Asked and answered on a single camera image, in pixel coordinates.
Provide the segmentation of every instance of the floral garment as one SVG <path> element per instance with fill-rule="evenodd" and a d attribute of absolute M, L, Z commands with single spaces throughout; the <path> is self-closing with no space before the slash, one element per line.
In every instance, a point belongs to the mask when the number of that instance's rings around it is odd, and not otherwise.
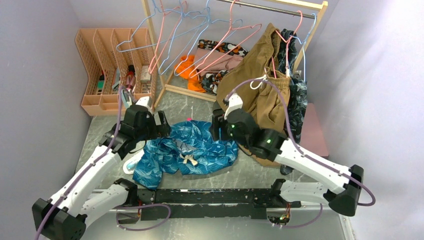
<path fill-rule="evenodd" d="M 217 41 L 200 39 L 197 47 L 200 49 L 212 50 L 215 48 L 217 44 L 218 44 Z M 236 46 L 237 45 L 229 43 L 229 42 L 223 42 L 216 48 L 216 51 L 220 53 L 227 53 L 228 51 L 230 51 L 228 55 L 230 56 L 238 55 L 240 57 L 244 57 L 248 54 L 249 51 L 242 48 L 241 46 L 238 46 L 238 47 Z M 206 92 L 217 94 L 218 84 L 221 82 L 221 80 L 227 73 L 229 73 L 229 71 L 225 69 L 219 71 L 218 73 L 206 72 L 206 74 L 201 77 L 200 84 Z"/>

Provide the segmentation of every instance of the pink garment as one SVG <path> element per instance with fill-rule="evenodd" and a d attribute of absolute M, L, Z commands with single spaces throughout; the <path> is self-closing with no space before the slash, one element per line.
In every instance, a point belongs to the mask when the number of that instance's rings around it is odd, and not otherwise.
<path fill-rule="evenodd" d="M 197 48 L 196 54 L 194 56 L 194 62 L 199 60 L 201 57 L 205 56 L 206 54 L 209 54 L 211 50 L 203 49 L 203 48 Z M 204 67 L 209 66 L 209 64 L 213 63 L 215 60 L 219 59 L 222 55 L 225 55 L 223 52 L 219 51 L 213 51 L 212 54 L 206 59 L 204 64 L 199 66 L 197 69 L 202 70 Z M 243 60 L 243 57 L 239 55 L 225 55 L 223 58 L 221 58 L 218 62 L 216 62 L 214 65 L 210 66 L 207 69 L 204 69 L 200 73 L 201 76 L 204 76 L 206 73 L 218 73 L 221 70 L 228 70 L 231 71 L 233 68 L 237 67 L 239 63 Z"/>

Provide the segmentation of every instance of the small box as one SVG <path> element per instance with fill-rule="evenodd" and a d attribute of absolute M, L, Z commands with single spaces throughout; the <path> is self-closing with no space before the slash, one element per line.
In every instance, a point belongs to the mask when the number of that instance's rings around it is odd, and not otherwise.
<path fill-rule="evenodd" d="M 141 76 L 140 81 L 143 84 L 149 84 L 151 82 L 151 75 L 149 73 L 149 66 L 142 66 L 141 67 Z"/>

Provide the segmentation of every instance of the orange garment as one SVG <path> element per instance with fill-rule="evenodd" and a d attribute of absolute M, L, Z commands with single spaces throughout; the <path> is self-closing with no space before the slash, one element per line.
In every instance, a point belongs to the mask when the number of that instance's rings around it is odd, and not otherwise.
<path fill-rule="evenodd" d="M 181 63 L 181 65 L 178 67 L 178 64 L 175 65 L 175 69 L 176 69 L 176 73 L 179 74 L 180 77 L 182 77 L 183 79 L 187 79 L 188 80 L 188 89 L 189 90 L 193 90 L 199 93 L 205 93 L 206 91 L 203 89 L 203 87 L 200 85 L 199 82 L 199 76 L 189 76 L 189 74 L 195 69 L 195 66 L 193 65 L 193 63 L 195 62 L 195 56 L 194 55 L 188 55 L 188 59 L 187 56 L 182 56 L 181 57 L 181 62 L 184 61 L 183 63 Z"/>

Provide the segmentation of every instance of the white drawstring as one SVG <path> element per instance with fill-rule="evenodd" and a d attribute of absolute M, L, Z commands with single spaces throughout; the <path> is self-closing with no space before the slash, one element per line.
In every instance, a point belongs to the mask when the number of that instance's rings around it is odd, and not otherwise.
<path fill-rule="evenodd" d="M 193 164 L 193 166 L 196 166 L 198 164 L 198 161 L 196 161 L 193 158 L 193 155 L 185 155 L 183 156 L 181 153 L 179 154 L 179 157 L 184 159 L 184 161 L 182 161 L 183 164 L 187 164 L 188 161 L 191 162 L 191 164 Z"/>
<path fill-rule="evenodd" d="M 261 80 L 268 81 L 268 78 L 267 78 L 267 75 L 266 74 L 264 74 L 263 76 L 260 76 L 258 78 L 255 78 L 255 79 L 258 79 L 258 80 L 261 79 Z M 252 86 L 252 83 L 253 83 L 253 81 L 250 82 L 250 88 L 253 89 L 253 90 L 256 90 L 256 89 L 260 88 L 262 86 L 262 84 L 263 84 L 263 82 L 260 82 L 256 87 L 253 87 Z"/>

